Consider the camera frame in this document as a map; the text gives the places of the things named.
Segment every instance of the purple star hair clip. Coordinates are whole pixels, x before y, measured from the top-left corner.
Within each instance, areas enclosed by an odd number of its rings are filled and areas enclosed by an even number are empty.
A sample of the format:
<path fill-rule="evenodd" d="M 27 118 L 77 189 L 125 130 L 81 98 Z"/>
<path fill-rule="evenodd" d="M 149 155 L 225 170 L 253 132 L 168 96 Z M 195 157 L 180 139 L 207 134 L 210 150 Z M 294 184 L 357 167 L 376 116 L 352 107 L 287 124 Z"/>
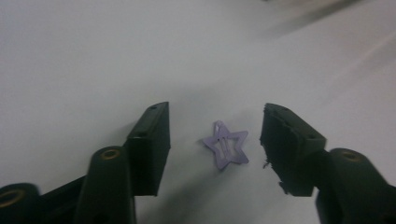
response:
<path fill-rule="evenodd" d="M 242 151 L 242 144 L 248 136 L 248 131 L 230 133 L 221 120 L 215 122 L 215 135 L 203 139 L 216 157 L 216 165 L 220 170 L 224 169 L 228 163 L 248 163 L 248 157 Z"/>

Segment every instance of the hair clip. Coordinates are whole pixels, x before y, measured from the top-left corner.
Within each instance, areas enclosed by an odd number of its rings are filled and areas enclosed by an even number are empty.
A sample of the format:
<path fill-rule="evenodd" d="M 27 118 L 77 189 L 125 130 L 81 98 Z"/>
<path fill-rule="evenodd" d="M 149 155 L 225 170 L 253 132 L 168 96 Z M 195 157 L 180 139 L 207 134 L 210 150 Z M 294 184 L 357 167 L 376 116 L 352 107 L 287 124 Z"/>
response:
<path fill-rule="evenodd" d="M 248 163 L 248 157 L 242 151 L 247 136 L 248 131 L 230 133 L 224 123 L 218 120 L 215 122 L 214 136 L 204 138 L 203 142 L 215 153 L 216 165 L 222 170 L 230 162 Z M 236 140 L 235 144 L 231 145 L 230 140 Z"/>

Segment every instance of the star-shaped object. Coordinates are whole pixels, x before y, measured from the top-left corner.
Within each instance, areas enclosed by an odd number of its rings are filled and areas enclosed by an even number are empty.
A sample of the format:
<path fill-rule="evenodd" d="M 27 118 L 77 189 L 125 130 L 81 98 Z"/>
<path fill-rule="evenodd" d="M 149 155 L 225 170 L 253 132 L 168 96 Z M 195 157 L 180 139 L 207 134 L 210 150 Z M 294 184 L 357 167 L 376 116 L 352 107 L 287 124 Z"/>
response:
<path fill-rule="evenodd" d="M 230 162 L 248 163 L 248 157 L 241 148 L 247 136 L 247 131 L 230 133 L 224 123 L 218 120 L 215 122 L 215 135 L 204 138 L 203 142 L 215 153 L 216 165 L 222 170 Z M 236 140 L 233 147 L 230 147 L 230 139 Z"/>

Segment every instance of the white surface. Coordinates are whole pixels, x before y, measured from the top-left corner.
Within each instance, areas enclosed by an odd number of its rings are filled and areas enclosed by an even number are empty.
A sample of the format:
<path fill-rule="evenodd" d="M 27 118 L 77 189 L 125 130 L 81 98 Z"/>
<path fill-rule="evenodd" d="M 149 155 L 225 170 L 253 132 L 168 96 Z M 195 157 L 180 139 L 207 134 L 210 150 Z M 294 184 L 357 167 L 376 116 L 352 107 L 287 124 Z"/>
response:
<path fill-rule="evenodd" d="M 172 149 L 139 223 L 318 223 L 262 169 L 265 103 L 366 155 L 396 184 L 396 1 L 1 1 L 0 186 L 55 189 L 169 101 Z M 219 173 L 199 140 L 248 130 Z"/>

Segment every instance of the black plastic part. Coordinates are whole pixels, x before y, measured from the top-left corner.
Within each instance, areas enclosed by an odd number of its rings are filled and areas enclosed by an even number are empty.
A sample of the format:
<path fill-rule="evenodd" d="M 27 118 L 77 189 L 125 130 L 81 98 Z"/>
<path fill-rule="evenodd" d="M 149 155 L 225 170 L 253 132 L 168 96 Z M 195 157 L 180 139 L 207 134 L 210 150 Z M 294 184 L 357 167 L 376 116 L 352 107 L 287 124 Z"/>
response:
<path fill-rule="evenodd" d="M 93 154 L 78 201 L 75 224 L 135 224 L 128 156 L 123 147 Z"/>
<path fill-rule="evenodd" d="M 0 223 L 39 223 L 43 214 L 42 202 L 35 185 L 13 184 L 0 189 Z"/>
<path fill-rule="evenodd" d="M 170 149 L 169 104 L 149 107 L 124 144 L 129 154 L 134 195 L 157 195 Z"/>
<path fill-rule="evenodd" d="M 360 153 L 336 148 L 330 151 L 330 177 L 343 223 L 396 223 L 396 195 L 370 161 Z"/>
<path fill-rule="evenodd" d="M 317 177 L 308 168 L 326 154 L 326 138 L 288 108 L 266 104 L 260 140 L 283 190 L 311 196 Z"/>
<path fill-rule="evenodd" d="M 76 211 L 85 176 L 42 195 L 46 224 L 70 224 Z"/>
<path fill-rule="evenodd" d="M 318 216 L 321 224 L 340 224 L 343 212 L 340 203 L 332 189 L 324 189 L 318 193 L 316 199 Z"/>

